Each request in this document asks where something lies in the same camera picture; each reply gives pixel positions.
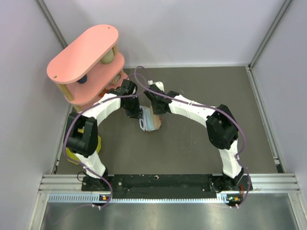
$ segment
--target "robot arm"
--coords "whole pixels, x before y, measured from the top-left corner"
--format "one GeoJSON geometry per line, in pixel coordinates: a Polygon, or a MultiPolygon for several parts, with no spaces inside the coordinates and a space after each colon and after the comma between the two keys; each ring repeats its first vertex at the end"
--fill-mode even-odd
{"type": "MultiPolygon", "coordinates": [[[[101,163],[96,151],[98,145],[99,124],[119,108],[126,109],[126,114],[130,118],[142,118],[142,110],[140,109],[138,97],[115,98],[105,103],[103,103],[103,101],[116,96],[133,95],[136,91],[137,86],[135,83],[129,80],[124,80],[121,87],[109,90],[101,100],[95,103],[100,105],[87,110],[75,123],[68,138],[67,147],[74,152],[83,164],[87,166],[85,168],[86,173],[90,177],[98,179],[98,177],[88,171],[88,169],[91,169],[100,176],[107,174],[106,167],[101,163]],[[82,128],[84,128],[83,134],[80,132],[80,129],[82,128]]],[[[77,115],[76,112],[69,115],[66,133],[77,115]]]]}
{"type": "MultiPolygon", "coordinates": [[[[165,95],[163,92],[164,87],[161,82],[150,83],[151,86],[149,89],[165,95]]],[[[156,95],[149,91],[146,91],[145,94],[152,102],[154,114],[161,115],[166,112],[178,114],[205,126],[208,131],[210,142],[217,147],[220,152],[223,162],[223,174],[226,176],[226,180],[229,181],[228,187],[238,184],[243,176],[243,169],[236,160],[236,154],[238,153],[238,129],[231,121],[213,109],[191,106],[191,104],[199,103],[191,101],[177,92],[170,91],[166,95],[174,99],[185,101],[187,104],[164,98],[163,96],[156,95]]],[[[220,105],[218,108],[233,118],[227,106],[220,105]]]]}

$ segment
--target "metal plate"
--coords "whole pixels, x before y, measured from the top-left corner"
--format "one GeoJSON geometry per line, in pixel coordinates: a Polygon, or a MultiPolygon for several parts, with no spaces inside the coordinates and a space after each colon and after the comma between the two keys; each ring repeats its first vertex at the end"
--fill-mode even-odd
{"type": "MultiPolygon", "coordinates": [[[[51,194],[49,203],[105,203],[99,194],[51,194]]],[[[226,194],[217,194],[216,198],[204,199],[112,199],[110,203],[120,204],[204,204],[228,203],[226,194]]]]}
{"type": "MultiPolygon", "coordinates": [[[[80,204],[48,203],[57,221],[80,204]]],[[[238,209],[225,204],[110,204],[99,211],[82,207],[41,230],[298,230],[287,194],[251,194],[238,209]]]]}

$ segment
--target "blue object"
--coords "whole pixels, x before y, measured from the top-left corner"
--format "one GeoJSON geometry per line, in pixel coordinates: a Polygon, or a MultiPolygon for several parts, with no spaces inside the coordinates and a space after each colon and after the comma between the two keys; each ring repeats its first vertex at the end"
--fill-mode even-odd
{"type": "Polygon", "coordinates": [[[78,83],[84,84],[87,81],[87,75],[85,74],[81,79],[77,80],[78,83]]]}
{"type": "Polygon", "coordinates": [[[140,108],[143,110],[143,118],[140,118],[140,127],[143,131],[154,131],[154,123],[152,116],[150,114],[150,108],[140,105],[140,108]]]}

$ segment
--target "pink oval board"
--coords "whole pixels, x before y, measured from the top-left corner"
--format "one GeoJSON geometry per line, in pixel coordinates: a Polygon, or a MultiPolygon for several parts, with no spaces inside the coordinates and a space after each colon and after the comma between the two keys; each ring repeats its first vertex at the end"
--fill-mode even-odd
{"type": "Polygon", "coordinates": [[[47,67],[47,75],[58,84],[82,78],[118,41],[111,25],[96,25],[62,50],[47,67]]]}

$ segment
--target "gray floor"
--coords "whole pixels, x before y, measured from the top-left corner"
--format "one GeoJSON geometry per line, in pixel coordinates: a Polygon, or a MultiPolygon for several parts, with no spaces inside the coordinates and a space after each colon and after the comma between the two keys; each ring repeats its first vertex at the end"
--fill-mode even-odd
{"type": "MultiPolygon", "coordinates": [[[[245,67],[148,70],[153,80],[164,83],[166,92],[173,90],[202,104],[227,105],[247,136],[243,163],[251,173],[277,172],[245,67]]],[[[145,95],[140,101],[150,104],[145,95]]],[[[99,155],[110,174],[222,172],[219,152],[209,142],[206,129],[179,115],[163,115],[161,129],[147,133],[140,129],[138,120],[117,110],[99,126],[99,135],[99,155]]],[[[81,170],[61,158],[57,173],[81,170]]]]}
{"type": "Polygon", "coordinates": [[[41,230],[298,230],[287,194],[251,194],[233,210],[225,204],[110,204],[63,218],[79,205],[48,203],[41,230]]]}

